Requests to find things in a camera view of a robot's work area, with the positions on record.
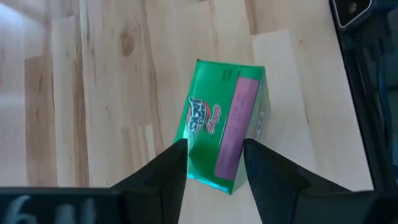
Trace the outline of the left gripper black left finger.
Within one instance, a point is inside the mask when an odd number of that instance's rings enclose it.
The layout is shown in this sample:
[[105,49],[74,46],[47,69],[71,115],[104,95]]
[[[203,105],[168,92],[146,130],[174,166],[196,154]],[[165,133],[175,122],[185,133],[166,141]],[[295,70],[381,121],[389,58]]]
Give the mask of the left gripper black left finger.
[[0,187],[0,224],[178,224],[187,140],[105,188]]

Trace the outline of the green Apple Jacks cereal box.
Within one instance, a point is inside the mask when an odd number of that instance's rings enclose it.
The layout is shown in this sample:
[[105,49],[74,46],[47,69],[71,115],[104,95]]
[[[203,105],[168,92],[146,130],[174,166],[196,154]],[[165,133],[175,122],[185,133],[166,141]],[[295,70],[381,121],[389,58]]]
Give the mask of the green Apple Jacks cereal box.
[[197,60],[175,135],[188,142],[188,178],[227,194],[240,188],[243,142],[261,138],[270,110],[263,66]]

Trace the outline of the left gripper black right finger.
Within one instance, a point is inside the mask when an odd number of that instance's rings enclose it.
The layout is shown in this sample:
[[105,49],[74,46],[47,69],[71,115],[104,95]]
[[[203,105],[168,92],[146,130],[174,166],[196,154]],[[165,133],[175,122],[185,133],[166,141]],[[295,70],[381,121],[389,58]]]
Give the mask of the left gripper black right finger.
[[244,163],[262,224],[398,224],[398,189],[350,191],[254,139]]

